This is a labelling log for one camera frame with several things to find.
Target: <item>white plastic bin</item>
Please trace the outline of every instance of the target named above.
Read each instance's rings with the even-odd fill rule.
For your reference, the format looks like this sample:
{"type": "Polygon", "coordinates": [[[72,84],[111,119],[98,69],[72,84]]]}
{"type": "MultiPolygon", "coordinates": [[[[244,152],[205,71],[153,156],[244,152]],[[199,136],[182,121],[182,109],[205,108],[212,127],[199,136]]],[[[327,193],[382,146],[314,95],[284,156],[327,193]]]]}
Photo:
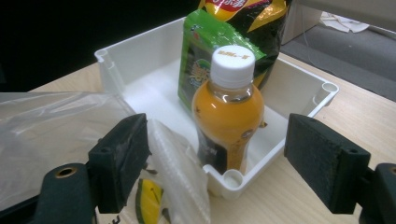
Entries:
{"type": "MultiPolygon", "coordinates": [[[[146,113],[190,140],[198,148],[194,122],[177,96],[184,19],[170,22],[142,35],[95,52],[105,91],[117,92],[136,111],[146,113]]],[[[338,87],[278,58],[262,89],[267,127],[259,129],[248,147],[247,171],[220,175],[211,165],[203,167],[209,190],[235,199],[281,153],[289,113],[314,117],[330,103],[338,87]]]]}

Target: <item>wooden table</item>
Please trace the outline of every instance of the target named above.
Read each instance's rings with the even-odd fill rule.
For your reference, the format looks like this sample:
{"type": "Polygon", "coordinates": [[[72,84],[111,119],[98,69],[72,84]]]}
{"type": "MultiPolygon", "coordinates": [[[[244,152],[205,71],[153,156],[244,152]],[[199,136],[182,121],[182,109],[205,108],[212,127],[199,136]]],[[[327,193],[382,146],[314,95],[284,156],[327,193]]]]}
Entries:
{"type": "MultiPolygon", "coordinates": [[[[338,85],[339,93],[315,119],[372,154],[370,167],[396,163],[396,103],[287,55],[279,57],[338,85]]],[[[102,91],[99,66],[87,66],[33,91],[102,91]]],[[[333,215],[287,159],[279,156],[235,201],[211,197],[212,223],[359,223],[354,215],[333,215]]]]}

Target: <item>white bottle cap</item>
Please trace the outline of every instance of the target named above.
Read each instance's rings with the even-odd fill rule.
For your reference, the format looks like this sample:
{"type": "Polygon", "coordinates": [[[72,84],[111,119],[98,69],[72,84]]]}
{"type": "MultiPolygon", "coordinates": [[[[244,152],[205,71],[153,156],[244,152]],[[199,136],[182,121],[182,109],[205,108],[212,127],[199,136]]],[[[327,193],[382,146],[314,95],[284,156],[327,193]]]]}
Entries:
{"type": "Polygon", "coordinates": [[[229,45],[218,48],[212,56],[210,78],[215,84],[228,89],[242,88],[253,79],[256,59],[250,49],[229,45]]]}

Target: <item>plastic bag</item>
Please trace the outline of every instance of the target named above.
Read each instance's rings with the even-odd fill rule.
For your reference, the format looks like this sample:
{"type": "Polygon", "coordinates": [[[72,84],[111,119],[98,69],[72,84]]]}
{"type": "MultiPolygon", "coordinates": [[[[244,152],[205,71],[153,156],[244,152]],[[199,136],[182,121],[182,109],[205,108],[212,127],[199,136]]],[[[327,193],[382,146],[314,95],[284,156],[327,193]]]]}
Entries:
{"type": "Polygon", "coordinates": [[[134,114],[118,95],[0,94],[0,211],[36,196],[44,175],[85,163],[97,141],[134,114]]]}
{"type": "Polygon", "coordinates": [[[99,223],[210,223],[207,176],[183,136],[157,120],[148,121],[152,156],[117,215],[98,214],[99,223]]]}

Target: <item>orange juice bottle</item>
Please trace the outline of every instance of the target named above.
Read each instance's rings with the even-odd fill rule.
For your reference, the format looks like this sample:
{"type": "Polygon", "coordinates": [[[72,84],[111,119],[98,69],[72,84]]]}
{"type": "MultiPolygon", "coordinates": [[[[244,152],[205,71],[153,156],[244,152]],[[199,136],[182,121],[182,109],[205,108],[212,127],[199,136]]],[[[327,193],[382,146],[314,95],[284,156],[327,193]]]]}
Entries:
{"type": "Polygon", "coordinates": [[[244,173],[248,142],[262,122],[262,95],[252,84],[255,61],[243,47],[215,50],[209,80],[192,99],[198,157],[221,174],[230,169],[244,173]]]}

